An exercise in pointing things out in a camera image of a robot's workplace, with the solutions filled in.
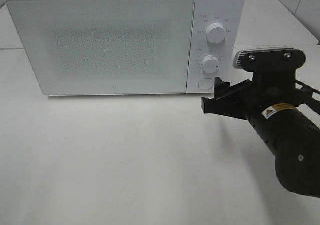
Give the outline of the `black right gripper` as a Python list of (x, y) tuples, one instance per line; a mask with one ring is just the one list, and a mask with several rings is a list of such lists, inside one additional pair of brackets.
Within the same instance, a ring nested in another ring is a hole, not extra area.
[(245, 120), (255, 130), (297, 130), (298, 106), (295, 72), (254, 73), (235, 85), (216, 77), (214, 98), (201, 98), (204, 114)]

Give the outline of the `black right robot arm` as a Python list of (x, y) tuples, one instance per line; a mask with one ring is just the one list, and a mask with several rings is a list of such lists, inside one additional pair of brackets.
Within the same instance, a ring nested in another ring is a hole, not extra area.
[(275, 172), (288, 191), (319, 198), (320, 129), (297, 108), (319, 111), (310, 91), (296, 88), (296, 75), (255, 74), (231, 86), (215, 79), (214, 97), (202, 97), (204, 114), (250, 123), (275, 157)]

